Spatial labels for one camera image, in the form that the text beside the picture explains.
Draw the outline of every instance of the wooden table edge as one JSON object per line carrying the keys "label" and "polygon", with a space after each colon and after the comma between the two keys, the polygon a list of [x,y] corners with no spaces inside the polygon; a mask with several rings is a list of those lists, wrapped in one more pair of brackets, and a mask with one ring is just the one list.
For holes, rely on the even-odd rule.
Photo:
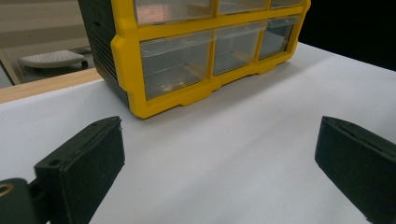
{"label": "wooden table edge", "polygon": [[102,79],[95,68],[0,89],[0,104]]}

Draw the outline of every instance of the yellow storage organizer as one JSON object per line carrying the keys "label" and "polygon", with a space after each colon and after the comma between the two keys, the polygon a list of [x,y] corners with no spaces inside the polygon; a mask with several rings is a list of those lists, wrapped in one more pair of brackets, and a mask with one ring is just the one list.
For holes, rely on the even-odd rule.
{"label": "yellow storage organizer", "polygon": [[139,118],[288,60],[310,0],[78,0],[98,73]]}

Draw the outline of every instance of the clear plastic drawer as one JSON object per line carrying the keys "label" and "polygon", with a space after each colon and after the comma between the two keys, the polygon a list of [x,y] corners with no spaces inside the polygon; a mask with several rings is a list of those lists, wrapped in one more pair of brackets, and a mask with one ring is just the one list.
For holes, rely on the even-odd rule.
{"label": "clear plastic drawer", "polygon": [[214,0],[135,0],[138,24],[187,21],[211,17]]}
{"label": "clear plastic drawer", "polygon": [[286,49],[293,25],[300,19],[297,16],[271,19],[262,37],[259,59],[268,58]]}
{"label": "clear plastic drawer", "polygon": [[211,36],[211,31],[202,31],[140,43],[147,99],[201,81]]}
{"label": "clear plastic drawer", "polygon": [[300,5],[302,2],[303,0],[272,0],[270,8],[294,7]]}
{"label": "clear plastic drawer", "polygon": [[263,21],[217,30],[213,75],[218,76],[252,62]]}
{"label": "clear plastic drawer", "polygon": [[264,9],[266,3],[267,0],[220,0],[219,14],[233,14]]}

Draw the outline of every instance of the white table surface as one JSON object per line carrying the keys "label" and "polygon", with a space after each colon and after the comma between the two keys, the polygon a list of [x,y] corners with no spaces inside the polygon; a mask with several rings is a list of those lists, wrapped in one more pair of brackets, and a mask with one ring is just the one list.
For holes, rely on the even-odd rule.
{"label": "white table surface", "polygon": [[104,81],[0,104],[0,179],[98,119],[122,118],[126,164],[91,223],[368,223],[314,160],[321,117],[396,142],[396,73],[299,44],[262,76],[134,117]]}

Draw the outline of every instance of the yellow plastic frame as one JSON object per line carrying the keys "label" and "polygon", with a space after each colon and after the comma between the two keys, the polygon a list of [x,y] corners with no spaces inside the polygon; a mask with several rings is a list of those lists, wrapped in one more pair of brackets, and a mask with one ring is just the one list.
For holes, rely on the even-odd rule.
{"label": "yellow plastic frame", "polygon": [[[266,8],[263,10],[232,15],[220,15],[218,13],[219,0],[214,0],[215,12],[212,18],[181,21],[163,25],[138,26],[134,17],[133,1],[134,0],[111,0],[117,33],[111,41],[111,49],[116,65],[118,81],[120,86],[128,94],[130,109],[136,116],[142,119],[151,117],[178,105],[189,105],[202,100],[227,83],[241,77],[263,74],[275,68],[278,64],[288,60],[295,51],[304,17],[311,5],[310,0],[303,0],[297,7],[271,9],[271,0],[268,0]],[[213,70],[216,42],[212,41],[209,51],[208,75],[204,80],[179,90],[171,91],[154,99],[146,100],[145,83],[141,65],[140,41],[173,35],[184,35],[228,25],[242,24],[251,21],[265,21],[266,19],[295,15],[300,17],[300,21],[294,24],[287,48],[284,52],[259,61],[259,51],[261,48],[261,42],[259,41],[253,63],[222,74],[221,76],[214,77],[211,73]],[[261,31],[259,40],[262,39],[263,35],[264,31]]]}

